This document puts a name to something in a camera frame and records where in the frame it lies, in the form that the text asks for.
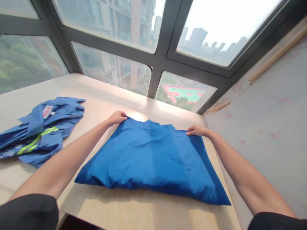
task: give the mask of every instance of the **clothing label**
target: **clothing label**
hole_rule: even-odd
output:
[[[53,108],[53,106],[46,105],[46,107],[43,110],[43,118],[44,119],[46,119],[49,116],[49,114],[51,113],[52,108]]]

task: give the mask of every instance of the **blue jacket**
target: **blue jacket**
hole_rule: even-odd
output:
[[[129,118],[81,169],[76,183],[150,189],[230,205],[200,136]]]
[[[22,122],[0,134],[0,159],[19,156],[39,168],[63,148],[63,139],[83,117],[84,99],[57,97],[36,106]]]

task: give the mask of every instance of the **fabric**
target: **fabric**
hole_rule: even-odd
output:
[[[0,229],[55,230],[59,221],[56,199],[44,194],[18,197],[0,206]],[[251,221],[248,230],[303,230],[307,220],[277,213],[261,212]]]
[[[84,99],[57,97],[36,106],[22,122],[0,134],[0,159],[19,156],[39,168],[63,148],[63,139],[83,117]]]
[[[129,118],[81,169],[75,182],[149,189],[231,205],[200,136],[172,125]]]
[[[307,220],[297,219],[272,212],[260,212],[254,216],[248,230],[303,230]]]
[[[55,230],[59,210],[54,197],[29,194],[0,206],[0,229]]]

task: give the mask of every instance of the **person's left hand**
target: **person's left hand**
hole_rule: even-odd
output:
[[[124,111],[115,111],[107,120],[111,125],[119,124],[128,119],[126,116],[127,114]]]

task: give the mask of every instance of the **hand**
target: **hand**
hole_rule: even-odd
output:
[[[108,119],[107,121],[110,123],[110,125],[119,124],[124,120],[127,120],[126,117],[127,114],[124,111],[115,111]]]
[[[205,136],[208,134],[210,130],[205,127],[201,127],[198,125],[193,125],[188,128],[188,132],[186,133],[188,136],[197,135],[197,136]]]

